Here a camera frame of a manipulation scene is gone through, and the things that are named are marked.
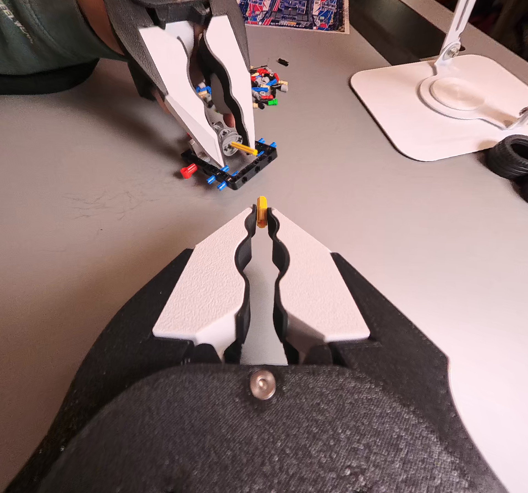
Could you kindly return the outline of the pile of loose lego pieces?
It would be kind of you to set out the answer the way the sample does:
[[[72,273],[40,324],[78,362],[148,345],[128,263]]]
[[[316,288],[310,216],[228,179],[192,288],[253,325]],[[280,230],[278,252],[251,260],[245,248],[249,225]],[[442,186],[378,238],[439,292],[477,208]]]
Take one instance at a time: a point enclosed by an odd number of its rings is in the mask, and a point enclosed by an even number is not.
[[[251,94],[254,109],[265,109],[278,105],[277,95],[287,93],[289,83],[282,80],[277,73],[269,70],[267,65],[250,66]]]

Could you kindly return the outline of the black flat panel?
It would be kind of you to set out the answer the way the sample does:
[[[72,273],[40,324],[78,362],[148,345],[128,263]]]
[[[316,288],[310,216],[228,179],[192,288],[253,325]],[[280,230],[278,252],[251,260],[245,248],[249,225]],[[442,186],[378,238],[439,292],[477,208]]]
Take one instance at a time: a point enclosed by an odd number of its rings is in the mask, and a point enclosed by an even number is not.
[[[436,58],[445,33],[401,0],[348,0],[354,28],[390,64]]]

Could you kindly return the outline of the white lamp stand base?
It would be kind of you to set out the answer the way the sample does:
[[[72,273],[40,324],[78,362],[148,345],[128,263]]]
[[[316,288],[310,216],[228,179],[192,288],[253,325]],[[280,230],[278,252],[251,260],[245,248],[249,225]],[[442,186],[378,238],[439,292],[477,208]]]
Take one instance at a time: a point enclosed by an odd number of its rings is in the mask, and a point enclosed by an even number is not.
[[[357,72],[350,85],[397,151],[423,162],[527,139],[527,84],[497,61],[460,54],[477,0],[458,0],[438,57]]]

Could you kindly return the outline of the person's left hand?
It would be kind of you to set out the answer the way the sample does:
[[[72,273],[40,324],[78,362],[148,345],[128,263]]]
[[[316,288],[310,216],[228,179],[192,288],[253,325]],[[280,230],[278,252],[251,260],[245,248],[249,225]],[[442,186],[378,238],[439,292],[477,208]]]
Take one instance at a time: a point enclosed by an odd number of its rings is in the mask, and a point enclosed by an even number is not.
[[[83,17],[98,38],[116,54],[123,51],[115,38],[103,0],[77,0]]]

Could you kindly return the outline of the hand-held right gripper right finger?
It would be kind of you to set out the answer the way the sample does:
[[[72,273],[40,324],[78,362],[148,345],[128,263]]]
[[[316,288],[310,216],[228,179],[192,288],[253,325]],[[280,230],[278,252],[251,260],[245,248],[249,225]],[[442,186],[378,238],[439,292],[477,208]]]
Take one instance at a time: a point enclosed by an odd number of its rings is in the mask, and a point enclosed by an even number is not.
[[[267,210],[273,242],[274,329],[287,363],[302,363],[319,346],[370,338],[332,251],[275,208]]]

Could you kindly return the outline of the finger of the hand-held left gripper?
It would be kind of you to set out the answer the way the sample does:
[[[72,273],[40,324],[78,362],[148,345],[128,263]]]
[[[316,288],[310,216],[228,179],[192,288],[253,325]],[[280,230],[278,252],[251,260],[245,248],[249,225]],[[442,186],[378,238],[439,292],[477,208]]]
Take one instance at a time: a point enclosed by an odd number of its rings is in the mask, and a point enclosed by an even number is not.
[[[220,114],[232,114],[243,143],[255,148],[249,68],[228,16],[213,16],[203,34],[203,60],[210,71],[212,100]]]
[[[197,143],[199,156],[206,155],[217,166],[224,167],[218,135],[189,75],[195,39],[193,24],[179,21],[168,23],[165,28],[140,27],[138,31],[161,77],[167,108]]]

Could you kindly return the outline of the black frame lego engine assembly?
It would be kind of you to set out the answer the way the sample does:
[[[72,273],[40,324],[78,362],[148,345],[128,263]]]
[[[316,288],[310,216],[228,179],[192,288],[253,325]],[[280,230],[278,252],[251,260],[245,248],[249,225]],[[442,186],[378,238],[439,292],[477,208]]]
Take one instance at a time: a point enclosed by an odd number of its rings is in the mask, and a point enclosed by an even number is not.
[[[216,134],[224,165],[219,166],[188,134],[188,148],[181,153],[185,165],[181,168],[180,174],[188,180],[193,175],[202,173],[207,183],[215,185],[220,191],[226,188],[239,190],[277,159],[277,144],[261,138],[255,141],[254,150],[251,151],[243,144],[242,137],[236,129],[229,128],[216,112],[210,86],[201,81],[194,89],[204,102],[206,116]]]

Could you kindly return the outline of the printed instruction sheet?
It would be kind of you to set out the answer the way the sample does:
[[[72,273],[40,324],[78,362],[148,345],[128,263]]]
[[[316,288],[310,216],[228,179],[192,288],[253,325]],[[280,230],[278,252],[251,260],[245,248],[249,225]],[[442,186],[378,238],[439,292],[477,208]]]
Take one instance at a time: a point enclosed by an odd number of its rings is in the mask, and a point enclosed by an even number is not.
[[[237,0],[252,27],[349,34],[348,0]]]

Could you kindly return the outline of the person's left forearm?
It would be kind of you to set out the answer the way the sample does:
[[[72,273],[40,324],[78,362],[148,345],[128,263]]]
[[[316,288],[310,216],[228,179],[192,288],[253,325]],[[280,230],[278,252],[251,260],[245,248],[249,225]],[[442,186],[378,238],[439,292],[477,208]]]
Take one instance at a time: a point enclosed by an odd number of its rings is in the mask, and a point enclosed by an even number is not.
[[[46,14],[48,31],[59,52],[74,63],[102,58],[101,41],[87,24],[78,0],[46,1],[51,2],[51,9]]]

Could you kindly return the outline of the black rubber lego tire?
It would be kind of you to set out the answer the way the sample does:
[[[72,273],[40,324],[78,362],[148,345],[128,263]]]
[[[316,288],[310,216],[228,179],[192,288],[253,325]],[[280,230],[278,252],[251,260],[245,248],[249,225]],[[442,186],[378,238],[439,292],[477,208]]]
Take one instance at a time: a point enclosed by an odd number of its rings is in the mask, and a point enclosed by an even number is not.
[[[516,181],[527,177],[527,136],[512,134],[485,151],[486,167],[494,174]]]

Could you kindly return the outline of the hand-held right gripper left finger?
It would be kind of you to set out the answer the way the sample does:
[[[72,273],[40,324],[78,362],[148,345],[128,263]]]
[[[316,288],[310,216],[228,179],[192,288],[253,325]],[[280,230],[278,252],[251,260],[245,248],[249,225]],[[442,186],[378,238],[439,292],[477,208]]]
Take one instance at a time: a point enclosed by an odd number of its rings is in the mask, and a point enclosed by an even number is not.
[[[156,338],[210,345],[223,362],[240,357],[249,327],[253,208],[199,242],[184,266],[152,333]]]

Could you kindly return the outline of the white flat board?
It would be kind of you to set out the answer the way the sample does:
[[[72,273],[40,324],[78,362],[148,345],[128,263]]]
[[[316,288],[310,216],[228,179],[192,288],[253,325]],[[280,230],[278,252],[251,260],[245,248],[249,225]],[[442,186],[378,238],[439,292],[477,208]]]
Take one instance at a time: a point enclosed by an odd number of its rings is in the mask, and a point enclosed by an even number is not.
[[[526,337],[455,334],[445,353],[472,441],[509,492],[527,492]]]

